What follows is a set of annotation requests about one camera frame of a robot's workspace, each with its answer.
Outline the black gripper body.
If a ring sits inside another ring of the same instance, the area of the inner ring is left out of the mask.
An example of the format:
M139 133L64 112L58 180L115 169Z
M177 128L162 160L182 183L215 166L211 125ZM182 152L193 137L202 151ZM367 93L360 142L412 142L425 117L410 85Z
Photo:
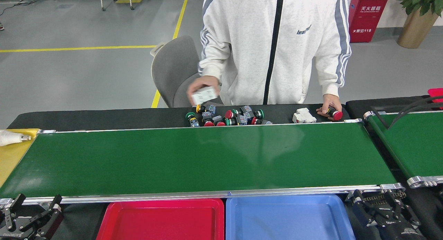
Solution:
M371 221L369 226L375 226L382 240L426 240L427 238L416 230L421 223L419 221L385 221L378 224Z
M35 240L40 239L40 236L38 233L34 232L33 230L27 230L25 232L21 231L14 231L10 232L8 230L1 230L0 232L0 239L1 240Z

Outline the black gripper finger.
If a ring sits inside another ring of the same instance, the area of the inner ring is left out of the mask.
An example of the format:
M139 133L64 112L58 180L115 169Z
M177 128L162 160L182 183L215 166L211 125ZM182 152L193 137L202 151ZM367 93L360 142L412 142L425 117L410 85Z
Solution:
M366 202L360 190L350 191L345 201L351 203L351 210L362 226L371 227L378 224L373 215L374 206Z
M61 200L62 196L57 194L44 212L31 218L19 218L18 229L21 237L24 239L51 239L64 218L60 207Z
M386 190L382 194L381 222L414 222L414 212L409 205L403 203L406 197L403 190Z
M22 203L25 201L26 196L22 193L19 193L18 196L9 204L7 204L2 210L2 217L5 220L5 225L8 231L13 232L16 230L16 224L14 223L13 216L14 213L16 213L16 210L18 210Z

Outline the person's left hand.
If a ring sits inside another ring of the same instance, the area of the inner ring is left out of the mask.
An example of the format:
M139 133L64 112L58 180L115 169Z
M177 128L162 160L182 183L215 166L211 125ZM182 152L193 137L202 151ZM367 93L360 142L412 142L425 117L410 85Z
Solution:
M336 111L336 113L329 114L328 111L330 109L333 109ZM318 108L316 110L317 114L327 117L329 120L332 121L339 121L342 118L342 104L339 100L338 96L331 95L331 94L324 94L323 95L323 105L322 107Z

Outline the person's right hand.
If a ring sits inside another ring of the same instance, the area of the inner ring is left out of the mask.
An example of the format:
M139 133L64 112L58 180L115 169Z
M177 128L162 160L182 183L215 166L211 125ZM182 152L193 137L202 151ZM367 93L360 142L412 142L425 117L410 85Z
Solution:
M201 88L204 87L212 87L215 89L215 93L217 96L220 95L220 82L217 77L210 76L210 75L204 75L199 78L196 78L187 89L187 97L189 99L189 102L192 106L195 106L196 103L194 103L192 95L196 91L198 91Z

